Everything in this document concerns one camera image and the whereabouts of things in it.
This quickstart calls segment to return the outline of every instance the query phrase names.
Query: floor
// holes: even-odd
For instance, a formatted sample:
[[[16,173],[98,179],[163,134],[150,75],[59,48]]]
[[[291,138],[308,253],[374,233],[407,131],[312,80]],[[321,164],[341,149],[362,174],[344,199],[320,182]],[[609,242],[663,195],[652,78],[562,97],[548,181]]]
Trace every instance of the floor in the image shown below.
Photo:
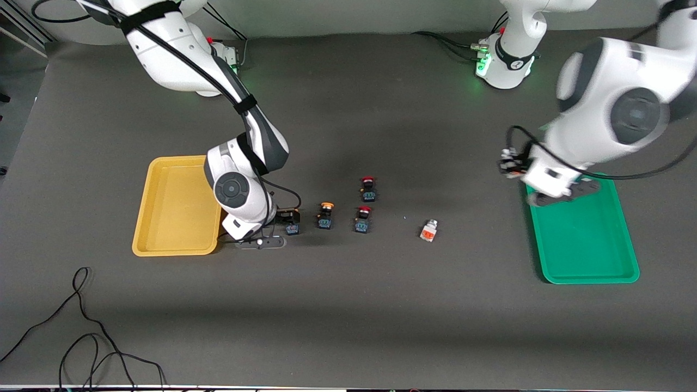
[[[15,26],[0,18],[0,26],[24,37]],[[29,112],[44,78],[47,62],[41,56],[0,35],[0,93],[10,96],[9,103],[0,103],[0,167],[8,167],[20,143]],[[5,176],[0,176],[2,187]]]

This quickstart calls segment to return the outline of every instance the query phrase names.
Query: yellow tray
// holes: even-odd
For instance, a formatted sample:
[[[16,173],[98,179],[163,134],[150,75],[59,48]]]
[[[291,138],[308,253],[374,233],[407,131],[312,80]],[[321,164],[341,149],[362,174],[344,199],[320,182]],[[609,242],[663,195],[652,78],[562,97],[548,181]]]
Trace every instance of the yellow tray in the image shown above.
[[[207,255],[217,245],[220,206],[204,174],[206,156],[168,156],[148,168],[138,223],[136,256]]]

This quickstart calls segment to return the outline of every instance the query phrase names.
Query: cable connector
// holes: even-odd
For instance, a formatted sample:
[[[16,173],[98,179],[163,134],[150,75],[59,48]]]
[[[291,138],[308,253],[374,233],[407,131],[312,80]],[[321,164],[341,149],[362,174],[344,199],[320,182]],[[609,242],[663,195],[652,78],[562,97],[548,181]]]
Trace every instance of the cable connector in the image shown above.
[[[470,50],[474,50],[474,51],[476,51],[476,52],[487,53],[487,52],[489,52],[489,44],[486,44],[486,43],[471,43],[471,44],[470,44]]]
[[[518,151],[511,147],[501,150],[501,159],[498,161],[498,171],[504,174],[507,179],[515,179],[527,172],[527,167],[520,158]]]

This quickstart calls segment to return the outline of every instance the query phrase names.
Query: gray table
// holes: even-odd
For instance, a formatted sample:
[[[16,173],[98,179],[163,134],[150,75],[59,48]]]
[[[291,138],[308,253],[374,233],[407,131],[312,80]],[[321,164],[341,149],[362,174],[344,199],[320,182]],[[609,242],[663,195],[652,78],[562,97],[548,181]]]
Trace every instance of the gray table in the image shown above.
[[[128,47],[50,47],[0,193],[0,351],[91,266],[88,311],[122,350],[161,363],[170,384],[693,390],[694,158],[618,183],[641,277],[610,286],[540,279],[519,186],[495,166],[506,127],[554,117],[556,77],[575,49],[632,32],[552,32],[513,91],[489,88],[421,36],[254,40],[243,79],[291,146],[269,179],[303,195],[304,233],[284,250],[173,258],[131,253],[148,164],[204,153],[242,122],[222,98],[158,86]],[[656,167],[695,125],[598,169]],[[350,221],[365,175],[381,198],[374,232],[361,235]],[[326,200],[336,228],[309,228]],[[441,222],[433,243],[416,237],[428,218]],[[2,384],[57,382],[68,345],[94,331],[76,309],[0,365]],[[72,381],[84,380],[91,350],[69,358]],[[158,382],[148,366],[132,373]],[[102,382],[125,383],[116,363]]]

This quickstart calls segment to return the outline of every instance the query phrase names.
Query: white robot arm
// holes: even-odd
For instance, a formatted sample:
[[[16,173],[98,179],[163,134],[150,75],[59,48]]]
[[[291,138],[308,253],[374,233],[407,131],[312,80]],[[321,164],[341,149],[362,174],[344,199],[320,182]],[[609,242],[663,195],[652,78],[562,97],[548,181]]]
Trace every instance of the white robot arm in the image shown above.
[[[657,47],[598,38],[564,64],[560,114],[543,127],[543,145],[556,157],[533,146],[532,164],[517,172],[545,204],[572,195],[581,174],[576,169],[638,151],[697,109],[697,3],[664,3]]]
[[[250,239],[276,214],[261,175],[284,166],[289,150],[281,133],[269,122],[254,97],[230,67],[234,50],[209,44],[196,25],[185,17],[206,0],[78,0],[90,15],[105,24],[119,24],[145,71],[161,86],[196,91],[203,96],[223,93],[242,116],[246,132],[208,151],[204,165],[215,198],[228,213],[223,227],[235,240]],[[126,18],[117,22],[100,11],[110,6]],[[191,66],[153,42],[135,27],[142,26],[184,54],[223,89],[219,91]]]
[[[500,0],[508,12],[503,34],[494,31],[479,44],[490,53],[475,75],[497,89],[518,86],[530,72],[535,49],[547,31],[542,13],[573,13],[589,9],[596,0]]]

